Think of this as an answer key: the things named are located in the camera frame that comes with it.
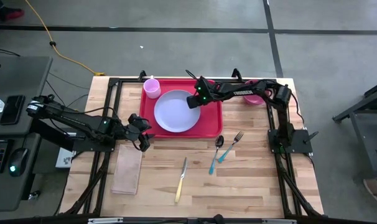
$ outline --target yellow cable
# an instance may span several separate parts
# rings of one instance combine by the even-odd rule
[[[26,3],[28,4],[28,6],[33,10],[33,12],[37,15],[38,19],[40,20],[40,22],[42,23],[42,25],[44,26],[46,32],[47,32],[47,35],[49,35],[49,38],[50,38],[50,41],[54,42],[53,41],[53,38],[52,38],[52,35],[50,35],[50,32],[49,30],[47,29],[47,26],[45,25],[44,21],[42,20],[42,18],[40,17],[40,15],[38,14],[38,12],[34,9],[34,7],[31,6],[31,4],[29,3],[28,0],[26,0]],[[61,58],[64,58],[65,60],[69,60],[70,62],[73,62],[73,63],[76,63],[76,64],[79,64],[81,65],[82,67],[84,67],[85,69],[89,70],[91,73],[94,74],[94,76],[100,76],[100,75],[105,75],[104,72],[95,72],[93,71],[92,69],[90,69],[89,67],[87,67],[86,65],[82,64],[81,62],[77,62],[76,60],[73,60],[73,59],[70,59],[62,54],[60,54],[60,52],[58,52],[57,48],[55,45],[52,45],[54,51],[56,51],[56,53],[58,54],[58,56],[60,56]]]

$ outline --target white plate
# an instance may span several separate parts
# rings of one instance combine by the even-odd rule
[[[188,96],[192,94],[184,90],[172,90],[157,100],[154,116],[159,126],[173,133],[181,133],[194,127],[200,119],[201,109],[190,109],[187,104]]]

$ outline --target wooden table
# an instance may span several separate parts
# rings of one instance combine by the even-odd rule
[[[94,77],[86,110],[104,106],[109,77]],[[278,78],[295,93],[291,78]],[[142,83],[125,83],[118,115],[124,124],[131,113],[139,114]],[[114,102],[115,91],[111,99]],[[296,115],[296,104],[289,105],[291,122],[296,129],[302,121]],[[92,115],[101,115],[101,111]],[[112,153],[102,216],[118,217],[213,217],[220,213],[228,218],[281,218],[283,217],[276,162],[269,152],[269,129],[266,106],[250,106],[242,97],[223,103],[223,131],[225,147],[231,144],[238,131],[245,135],[230,151],[222,164],[216,164],[213,175],[208,174],[215,153],[214,139],[153,139],[143,154],[137,195],[111,193],[111,184],[118,151]],[[118,144],[131,144],[121,141]],[[68,210],[88,185],[93,160],[92,152],[84,152],[73,163],[60,212]],[[174,198],[184,158],[188,169],[183,182],[180,202]],[[316,211],[323,213],[314,170],[309,158],[293,154],[297,186]],[[294,212],[292,193],[287,191],[291,211]],[[97,190],[93,194],[92,208]]]

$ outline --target yellow knife handle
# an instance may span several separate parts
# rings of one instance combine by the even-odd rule
[[[179,186],[177,187],[177,191],[176,191],[175,203],[179,202],[180,200],[180,194],[182,193],[182,184],[183,184],[183,178],[180,178]]]

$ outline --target desk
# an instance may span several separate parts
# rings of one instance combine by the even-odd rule
[[[0,57],[0,99],[6,103],[11,95],[24,95],[23,110],[20,120],[15,125],[0,125],[0,138],[13,139],[14,144],[9,156],[17,148],[30,149],[27,167],[19,177],[11,177],[7,170],[9,157],[5,158],[6,165],[0,173],[0,211],[13,211],[17,209],[20,201],[26,199],[32,186],[34,175],[32,174],[33,162],[37,155],[41,138],[38,134],[27,134],[31,128],[32,118],[26,112],[31,98],[42,94],[47,79],[52,59],[50,57]]]
[[[29,132],[32,118],[26,113],[26,108],[32,97],[42,94],[52,61],[50,57],[0,57],[0,99],[6,103],[8,96],[26,96],[19,122],[0,125],[0,135]]]
[[[86,110],[103,107],[109,77],[94,77]],[[293,79],[278,78],[288,84],[295,94]],[[125,83],[119,104],[123,123],[131,113],[139,113],[142,83]],[[114,102],[115,91],[111,98]],[[296,115],[296,104],[290,102],[291,122],[299,129],[302,121]],[[101,115],[101,111],[92,115]],[[112,194],[110,191],[118,150],[112,153],[101,216],[119,217],[213,217],[217,213],[227,218],[283,217],[276,162],[268,147],[269,129],[266,106],[250,106],[241,97],[223,103],[225,147],[222,155],[239,130],[245,131],[241,141],[231,150],[222,164],[216,165],[213,175],[209,166],[215,153],[214,139],[152,139],[151,147],[143,154],[137,195]],[[120,141],[118,144],[130,144]],[[180,202],[174,198],[184,158],[188,159],[187,173]],[[68,210],[88,184],[92,152],[74,159],[60,212]],[[316,211],[323,213],[319,190],[309,159],[293,154],[298,188]],[[291,210],[292,194],[288,190]],[[96,191],[92,207],[96,200]]]

